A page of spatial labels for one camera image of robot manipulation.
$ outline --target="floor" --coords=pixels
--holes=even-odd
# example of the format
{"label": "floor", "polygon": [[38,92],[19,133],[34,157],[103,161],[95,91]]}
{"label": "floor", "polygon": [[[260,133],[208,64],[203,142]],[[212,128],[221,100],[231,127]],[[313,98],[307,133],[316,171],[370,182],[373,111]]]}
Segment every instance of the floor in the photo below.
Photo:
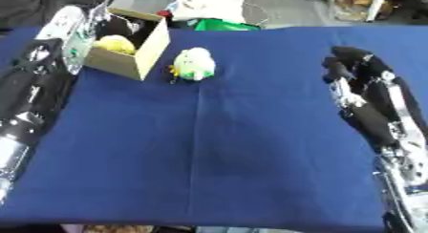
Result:
{"label": "floor", "polygon": [[[114,7],[135,11],[156,12],[173,0],[116,0]],[[327,0],[246,0],[244,17],[249,24],[267,21],[269,29],[291,26],[373,26],[413,25],[428,21],[414,21],[408,11],[400,11],[387,21],[375,23],[341,22],[331,17]]]}

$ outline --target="plush toy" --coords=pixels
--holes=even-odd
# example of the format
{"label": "plush toy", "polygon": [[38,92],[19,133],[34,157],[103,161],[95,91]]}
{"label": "plush toy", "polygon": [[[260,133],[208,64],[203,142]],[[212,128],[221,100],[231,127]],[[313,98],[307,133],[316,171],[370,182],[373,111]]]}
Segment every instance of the plush toy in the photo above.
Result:
{"label": "plush toy", "polygon": [[207,49],[192,48],[182,51],[170,68],[175,79],[201,81],[214,75],[216,63]]}
{"label": "plush toy", "polygon": [[136,52],[133,43],[121,35],[104,36],[96,41],[94,46],[116,53],[134,54]]}

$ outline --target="silver robotic arm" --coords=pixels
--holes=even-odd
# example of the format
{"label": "silver robotic arm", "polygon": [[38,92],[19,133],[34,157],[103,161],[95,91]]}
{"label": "silver robotic arm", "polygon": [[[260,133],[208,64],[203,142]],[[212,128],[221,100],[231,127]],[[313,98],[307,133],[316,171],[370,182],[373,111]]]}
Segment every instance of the silver robotic arm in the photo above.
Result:
{"label": "silver robotic arm", "polygon": [[428,232],[427,125],[408,86],[372,53],[334,47],[324,67],[339,115],[373,147],[387,232]]}
{"label": "silver robotic arm", "polygon": [[62,8],[0,72],[1,203],[67,103],[98,27],[110,20],[112,1],[89,10]]}

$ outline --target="wire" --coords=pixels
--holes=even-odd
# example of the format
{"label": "wire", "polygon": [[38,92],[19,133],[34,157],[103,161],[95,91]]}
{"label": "wire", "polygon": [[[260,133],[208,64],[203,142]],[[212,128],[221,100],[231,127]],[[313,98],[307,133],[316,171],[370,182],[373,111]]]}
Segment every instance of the wire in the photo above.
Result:
{"label": "wire", "polygon": [[266,11],[264,8],[259,7],[259,6],[255,5],[255,4],[250,4],[250,3],[248,3],[247,1],[245,1],[245,2],[244,2],[244,5],[248,5],[248,6],[251,6],[251,7],[253,7],[253,8],[257,8],[257,9],[259,9],[262,13],[264,13],[264,14],[266,15],[266,18],[265,18],[265,19],[263,19],[260,23],[256,24],[256,26],[260,26],[260,25],[262,25],[262,24],[265,24],[265,23],[267,23],[267,22],[270,20],[269,13],[268,13],[268,11]]}

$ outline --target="green plush toy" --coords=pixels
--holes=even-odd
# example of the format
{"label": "green plush toy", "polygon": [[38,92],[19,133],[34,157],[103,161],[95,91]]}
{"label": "green plush toy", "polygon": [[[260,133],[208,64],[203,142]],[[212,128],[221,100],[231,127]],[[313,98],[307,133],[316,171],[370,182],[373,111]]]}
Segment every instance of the green plush toy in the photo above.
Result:
{"label": "green plush toy", "polygon": [[175,77],[201,81],[214,75],[216,63],[211,54],[204,48],[192,48],[182,51],[171,66],[171,73]]}

